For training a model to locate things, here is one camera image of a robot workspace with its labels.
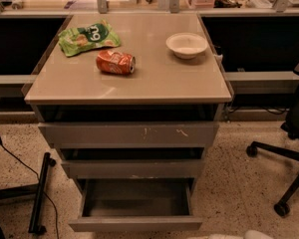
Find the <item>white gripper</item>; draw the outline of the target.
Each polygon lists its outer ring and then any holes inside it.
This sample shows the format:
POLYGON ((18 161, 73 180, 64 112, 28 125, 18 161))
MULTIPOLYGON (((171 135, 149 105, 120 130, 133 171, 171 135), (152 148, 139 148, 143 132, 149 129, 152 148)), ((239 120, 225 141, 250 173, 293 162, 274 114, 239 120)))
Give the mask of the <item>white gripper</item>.
POLYGON ((207 239, 243 239, 243 237, 226 234, 211 234, 207 239))

